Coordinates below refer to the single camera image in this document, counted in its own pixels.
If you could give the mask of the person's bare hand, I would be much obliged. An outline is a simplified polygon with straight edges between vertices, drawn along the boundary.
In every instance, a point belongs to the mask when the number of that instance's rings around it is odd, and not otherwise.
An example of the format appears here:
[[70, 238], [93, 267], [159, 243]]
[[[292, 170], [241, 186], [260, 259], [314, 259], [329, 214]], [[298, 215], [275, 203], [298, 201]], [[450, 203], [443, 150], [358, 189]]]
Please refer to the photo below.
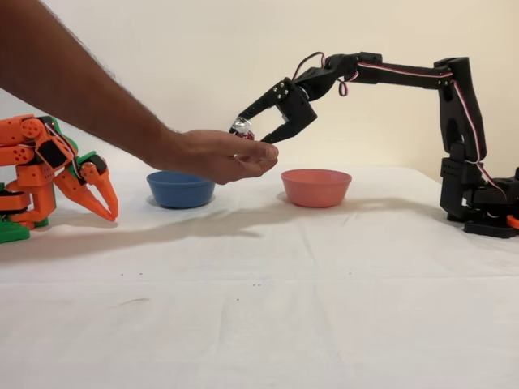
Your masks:
[[224, 185], [260, 177], [277, 164], [279, 151], [268, 143], [218, 130], [172, 132], [157, 153], [155, 168], [193, 174]]

